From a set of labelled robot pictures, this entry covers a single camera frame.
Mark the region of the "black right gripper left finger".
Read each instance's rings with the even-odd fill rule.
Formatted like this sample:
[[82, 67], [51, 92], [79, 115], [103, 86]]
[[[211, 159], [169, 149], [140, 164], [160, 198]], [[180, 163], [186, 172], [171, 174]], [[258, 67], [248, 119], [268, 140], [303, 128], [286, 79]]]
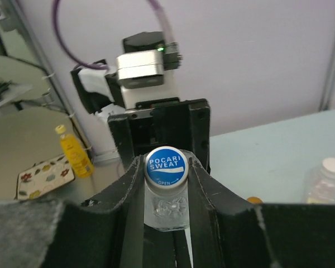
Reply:
[[142, 267], [143, 157], [93, 201], [0, 202], [0, 267]]

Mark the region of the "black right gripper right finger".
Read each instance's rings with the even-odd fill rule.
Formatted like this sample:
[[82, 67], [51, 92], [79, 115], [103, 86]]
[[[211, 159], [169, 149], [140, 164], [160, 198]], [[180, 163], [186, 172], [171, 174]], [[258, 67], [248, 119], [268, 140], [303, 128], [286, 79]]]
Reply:
[[195, 267], [335, 267], [335, 205], [254, 205], [189, 159]]

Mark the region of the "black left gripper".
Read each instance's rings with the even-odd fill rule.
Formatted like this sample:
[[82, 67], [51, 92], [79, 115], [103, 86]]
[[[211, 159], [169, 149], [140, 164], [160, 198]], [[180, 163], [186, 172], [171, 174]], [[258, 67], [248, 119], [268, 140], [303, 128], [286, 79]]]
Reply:
[[108, 118], [122, 165], [128, 170], [136, 154], [160, 146], [192, 151], [210, 174], [210, 106], [206, 99], [147, 102]]

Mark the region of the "blue Pocari Sweat cap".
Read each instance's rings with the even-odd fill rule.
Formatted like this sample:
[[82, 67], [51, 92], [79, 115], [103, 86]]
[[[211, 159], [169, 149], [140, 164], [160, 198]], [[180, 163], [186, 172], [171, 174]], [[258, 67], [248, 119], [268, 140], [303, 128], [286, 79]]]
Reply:
[[174, 195], [183, 190], [188, 178], [188, 159], [171, 146], [149, 152], [144, 161], [146, 184], [158, 195]]

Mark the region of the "clear blue-label Pocari bottle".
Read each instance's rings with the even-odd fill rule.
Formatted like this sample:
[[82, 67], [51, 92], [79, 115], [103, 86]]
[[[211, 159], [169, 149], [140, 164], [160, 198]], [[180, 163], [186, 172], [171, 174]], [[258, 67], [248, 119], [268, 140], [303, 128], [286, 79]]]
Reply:
[[188, 179], [174, 195], [158, 195], [146, 184], [144, 224], [158, 231], [178, 231], [189, 227]]

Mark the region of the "square clear NFC juice bottle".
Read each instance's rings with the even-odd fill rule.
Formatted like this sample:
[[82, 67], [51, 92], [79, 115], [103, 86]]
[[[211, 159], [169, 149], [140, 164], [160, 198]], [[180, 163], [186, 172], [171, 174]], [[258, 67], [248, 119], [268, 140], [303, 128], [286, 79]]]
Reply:
[[335, 157], [328, 157], [311, 169], [304, 179], [303, 202], [335, 204]]

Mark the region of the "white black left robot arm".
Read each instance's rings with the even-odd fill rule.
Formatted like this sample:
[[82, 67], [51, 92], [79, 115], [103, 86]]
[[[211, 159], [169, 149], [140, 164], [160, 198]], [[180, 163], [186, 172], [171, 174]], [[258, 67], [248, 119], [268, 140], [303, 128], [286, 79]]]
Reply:
[[77, 66], [71, 77], [85, 110], [108, 125], [124, 168], [161, 146], [192, 152], [209, 169], [210, 106], [206, 99], [181, 100], [174, 71], [181, 64], [178, 44], [161, 31], [141, 32], [122, 41], [116, 67]]

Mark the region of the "small orange juice bottle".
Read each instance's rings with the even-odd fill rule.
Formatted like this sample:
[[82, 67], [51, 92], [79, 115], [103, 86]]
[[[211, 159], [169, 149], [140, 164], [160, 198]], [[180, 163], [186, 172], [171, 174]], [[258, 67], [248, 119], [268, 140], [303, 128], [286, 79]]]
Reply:
[[246, 199], [249, 203], [252, 203], [252, 204], [262, 204], [263, 201], [258, 198], [258, 197], [249, 197]]

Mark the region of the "yellow oil bottle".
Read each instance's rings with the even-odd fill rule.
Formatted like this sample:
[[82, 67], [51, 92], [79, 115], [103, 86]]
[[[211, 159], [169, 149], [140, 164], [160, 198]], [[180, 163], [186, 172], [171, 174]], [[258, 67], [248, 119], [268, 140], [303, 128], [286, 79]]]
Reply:
[[55, 132], [60, 136], [61, 148], [73, 171], [80, 178], [90, 177], [94, 166], [79, 140], [64, 125], [58, 125]]

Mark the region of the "floral pot holder mat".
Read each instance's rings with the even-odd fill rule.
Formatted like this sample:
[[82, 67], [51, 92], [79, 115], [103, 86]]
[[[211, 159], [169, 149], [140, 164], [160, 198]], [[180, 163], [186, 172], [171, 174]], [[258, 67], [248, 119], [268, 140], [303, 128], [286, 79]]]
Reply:
[[67, 158], [59, 155], [18, 174], [15, 199], [35, 199], [74, 180], [75, 174]]

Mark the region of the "grey keyboard tray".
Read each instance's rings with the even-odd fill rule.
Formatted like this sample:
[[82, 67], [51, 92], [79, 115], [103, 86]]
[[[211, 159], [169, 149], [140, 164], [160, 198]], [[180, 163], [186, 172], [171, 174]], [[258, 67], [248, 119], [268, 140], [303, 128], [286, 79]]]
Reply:
[[4, 81], [0, 78], [0, 108], [10, 104], [13, 100], [33, 88], [30, 84], [19, 84], [13, 81]]

